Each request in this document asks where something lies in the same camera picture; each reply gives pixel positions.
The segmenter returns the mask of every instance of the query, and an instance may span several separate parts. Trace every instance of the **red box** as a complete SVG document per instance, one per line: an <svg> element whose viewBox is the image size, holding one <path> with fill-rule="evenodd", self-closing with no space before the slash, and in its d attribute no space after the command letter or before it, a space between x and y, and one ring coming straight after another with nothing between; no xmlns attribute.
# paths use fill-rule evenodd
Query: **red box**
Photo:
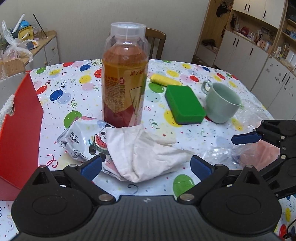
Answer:
<svg viewBox="0 0 296 241"><path fill-rule="evenodd" d="M29 73L0 81L0 108L12 94L14 112L0 131L0 200L13 201L38 167L43 109Z"/></svg>

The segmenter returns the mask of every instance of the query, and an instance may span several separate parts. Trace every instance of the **plastic bottle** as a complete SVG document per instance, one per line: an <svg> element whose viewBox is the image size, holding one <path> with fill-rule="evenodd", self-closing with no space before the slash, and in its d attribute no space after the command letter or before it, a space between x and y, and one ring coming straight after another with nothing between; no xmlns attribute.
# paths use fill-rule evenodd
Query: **plastic bottle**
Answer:
<svg viewBox="0 0 296 241"><path fill-rule="evenodd" d="M103 120L115 127L140 124L148 55L146 26L113 23L102 67Z"/></svg>

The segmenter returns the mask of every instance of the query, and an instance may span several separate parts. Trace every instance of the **mug rim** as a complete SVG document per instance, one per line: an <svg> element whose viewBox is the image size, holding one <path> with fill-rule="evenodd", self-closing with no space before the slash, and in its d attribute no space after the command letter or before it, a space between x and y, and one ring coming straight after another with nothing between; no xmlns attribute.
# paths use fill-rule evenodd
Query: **mug rim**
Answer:
<svg viewBox="0 0 296 241"><path fill-rule="evenodd" d="M218 93L217 93L217 91L215 90L215 87L214 87L214 85L222 85L222 86L225 86L225 87L227 87L228 89L230 89L238 98L239 98L239 101L240 101L240 104L234 104L234 103L231 103L231 102L229 102L228 100L226 100L226 99L224 99L221 95L219 95ZM222 98L223 100L225 100L226 102L228 102L229 104L232 104L232 105L235 105L235 106L241 106L242 105L242 100L241 100L241 98L239 97L239 95L234 91L234 90L232 90L231 88L229 88L227 85L225 85L225 84L222 84L222 83L218 83L218 82L214 82L214 83L212 83L212 89L213 89L213 91L215 91L215 93L220 97L220 98Z"/></svg>

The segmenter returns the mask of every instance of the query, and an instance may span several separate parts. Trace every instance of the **tablecloth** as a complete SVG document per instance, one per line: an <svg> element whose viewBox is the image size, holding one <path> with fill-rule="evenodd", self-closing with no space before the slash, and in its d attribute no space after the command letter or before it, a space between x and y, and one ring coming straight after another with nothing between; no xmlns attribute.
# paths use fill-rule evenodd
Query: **tablecloth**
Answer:
<svg viewBox="0 0 296 241"><path fill-rule="evenodd" d="M74 118L81 116L102 119L101 92L102 60L85 60L42 67L30 72L39 100L44 109L40 134L39 165L47 165L51 170L63 169L77 163L65 149L60 147L56 139ZM242 99L241 115L235 115L224 124L215 124L204 119L200 125L178 125L164 98L165 87L150 83L152 74L168 76L188 85L205 105L205 94L200 87L204 80L222 82L232 88ZM249 124L242 113L256 110L256 107L270 119L272 116L235 76L204 66L150 60L145 90L142 124L147 131L164 138L175 137L175 147L191 150L197 154L211 147L230 147L231 137L250 131L255 124ZM233 163L231 168L241 167ZM200 180L190 170L189 162L177 172L169 173L142 183L120 182L105 173L93 180L95 184L114 195L178 195L184 188L196 185ZM276 234L284 234L285 227L296 217L295 196L280 200L282 217L275 230ZM10 240L18 233L10 215L12 202L0 202L0 241Z"/></svg>

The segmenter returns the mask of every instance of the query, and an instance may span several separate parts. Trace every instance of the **mug handle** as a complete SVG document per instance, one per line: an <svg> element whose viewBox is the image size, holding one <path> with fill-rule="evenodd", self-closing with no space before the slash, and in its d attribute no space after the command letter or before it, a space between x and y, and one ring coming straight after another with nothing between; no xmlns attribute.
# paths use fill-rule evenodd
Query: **mug handle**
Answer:
<svg viewBox="0 0 296 241"><path fill-rule="evenodd" d="M211 87L212 87L212 82L209 81L209 80L205 80L205 81L202 83L202 87L201 87L202 92L205 93L205 94L207 95L207 94L209 93L209 91L207 91L207 90L205 89L205 84L208 84L209 87L211 88Z"/></svg>

